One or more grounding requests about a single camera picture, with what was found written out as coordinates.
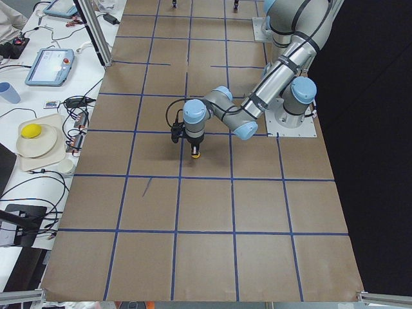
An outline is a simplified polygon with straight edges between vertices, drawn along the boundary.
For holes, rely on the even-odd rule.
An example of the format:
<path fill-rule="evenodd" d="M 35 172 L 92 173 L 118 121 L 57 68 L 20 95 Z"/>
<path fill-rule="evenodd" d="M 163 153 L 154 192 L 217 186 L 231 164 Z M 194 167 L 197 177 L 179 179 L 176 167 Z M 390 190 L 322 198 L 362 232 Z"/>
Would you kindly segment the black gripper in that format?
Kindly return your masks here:
<path fill-rule="evenodd" d="M 185 124 L 185 134 L 191 143 L 191 155 L 200 155 L 200 143 L 203 142 L 205 124 Z"/>

